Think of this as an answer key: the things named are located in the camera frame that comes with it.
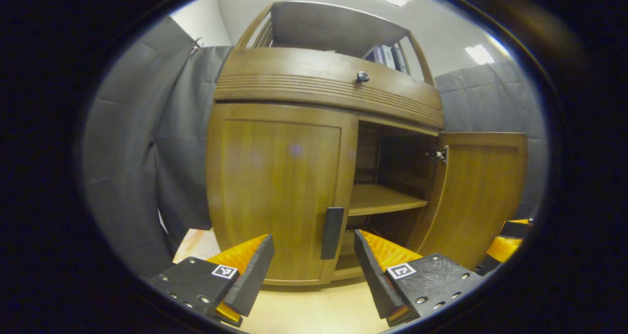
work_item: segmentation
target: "cabinet shelf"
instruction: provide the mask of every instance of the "cabinet shelf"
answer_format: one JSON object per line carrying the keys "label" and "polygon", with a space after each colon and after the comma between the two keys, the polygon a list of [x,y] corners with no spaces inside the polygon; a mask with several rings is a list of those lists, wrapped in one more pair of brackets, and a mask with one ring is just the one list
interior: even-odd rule
{"label": "cabinet shelf", "polygon": [[354,184],[348,215],[389,213],[426,206],[428,202],[379,184]]}

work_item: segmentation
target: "decorative grooves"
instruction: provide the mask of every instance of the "decorative grooves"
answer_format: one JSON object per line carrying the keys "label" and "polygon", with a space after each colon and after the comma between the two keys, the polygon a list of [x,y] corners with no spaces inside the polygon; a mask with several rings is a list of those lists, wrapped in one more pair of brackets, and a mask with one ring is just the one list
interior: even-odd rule
{"label": "decorative grooves", "polygon": [[[242,97],[234,97],[233,92],[243,91]],[[336,106],[364,109],[360,102],[377,104],[388,109],[401,110],[417,115],[417,121],[431,123],[442,128],[443,113],[413,101],[406,97],[370,88],[367,85],[356,85],[344,81],[320,79],[316,77],[299,77],[296,75],[223,75],[218,81],[214,94],[216,100],[285,100],[289,92],[312,93],[313,103],[327,103]],[[321,96],[329,96],[330,100],[321,100]]]}

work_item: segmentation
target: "drawer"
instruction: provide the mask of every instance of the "drawer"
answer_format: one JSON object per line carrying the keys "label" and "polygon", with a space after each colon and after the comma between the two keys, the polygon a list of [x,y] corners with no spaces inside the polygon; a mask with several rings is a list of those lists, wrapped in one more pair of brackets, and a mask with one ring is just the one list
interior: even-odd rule
{"label": "drawer", "polygon": [[[357,83],[358,71],[365,71],[370,80]],[[214,100],[317,103],[444,128],[437,88],[380,64],[317,50],[233,50]]]}

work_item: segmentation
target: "drawer knob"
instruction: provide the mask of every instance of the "drawer knob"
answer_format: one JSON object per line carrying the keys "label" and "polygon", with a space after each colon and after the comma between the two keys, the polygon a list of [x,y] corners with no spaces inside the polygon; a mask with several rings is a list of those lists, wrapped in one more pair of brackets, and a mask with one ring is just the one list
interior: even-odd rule
{"label": "drawer knob", "polygon": [[358,83],[363,83],[365,81],[368,81],[368,74],[365,71],[357,72],[357,79],[356,79],[356,81]]}

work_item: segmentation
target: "black door handle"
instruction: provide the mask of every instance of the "black door handle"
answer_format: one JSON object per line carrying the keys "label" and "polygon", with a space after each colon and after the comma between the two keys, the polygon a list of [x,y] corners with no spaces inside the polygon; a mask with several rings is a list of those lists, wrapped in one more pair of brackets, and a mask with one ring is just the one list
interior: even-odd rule
{"label": "black door handle", "polygon": [[323,227],[323,247],[320,251],[321,260],[334,259],[336,257],[336,249],[338,249],[338,241],[340,239],[340,231],[342,227],[342,216],[345,208],[335,206],[328,207],[325,215],[325,226]]}

